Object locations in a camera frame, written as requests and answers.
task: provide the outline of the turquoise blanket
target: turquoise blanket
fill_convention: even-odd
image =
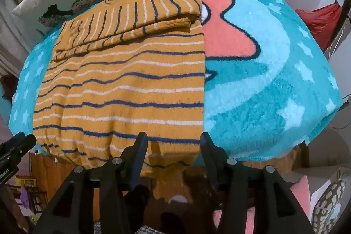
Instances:
[[[204,131],[239,160],[268,160],[310,143],[342,99],[306,25],[284,0],[203,2]],[[10,116],[13,134],[33,132],[36,98],[59,29],[24,64]]]

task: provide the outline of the pillowcase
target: pillowcase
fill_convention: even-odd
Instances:
[[[12,13],[44,35],[92,3],[93,0],[23,0]]]
[[[310,187],[308,185],[307,176],[303,176],[297,183],[290,187],[291,192],[299,202],[306,216],[310,214]],[[213,222],[218,228],[222,210],[216,210],[213,212]],[[246,216],[246,229],[245,234],[253,234],[253,227],[255,223],[255,207],[250,207],[247,210]]]

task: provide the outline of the metal screw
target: metal screw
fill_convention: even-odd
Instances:
[[[275,172],[275,168],[272,167],[272,166],[267,166],[267,167],[266,167],[266,171],[267,171],[268,173],[274,173],[274,172]]]
[[[113,158],[112,159],[112,163],[114,165],[119,165],[120,163],[122,162],[122,159],[120,157],[117,157],[117,158]]]
[[[81,173],[83,171],[83,169],[84,169],[83,166],[78,166],[78,167],[74,168],[74,172],[76,174],[79,174],[79,173]]]
[[[235,165],[237,163],[237,160],[235,160],[234,158],[228,158],[227,163],[229,165]]]

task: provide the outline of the striped sweater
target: striped sweater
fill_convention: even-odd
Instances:
[[[203,125],[201,5],[106,0],[65,22],[34,111],[41,146],[97,167],[145,131],[143,174],[191,164]]]

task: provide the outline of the pink cushion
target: pink cushion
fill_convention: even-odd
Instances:
[[[296,184],[290,188],[290,190],[308,217],[310,215],[310,187],[308,185],[307,176],[303,176]],[[213,222],[215,223],[216,228],[218,228],[221,215],[222,210],[216,210],[213,212]],[[251,207],[247,210],[245,234],[253,234],[254,222],[255,208]]]

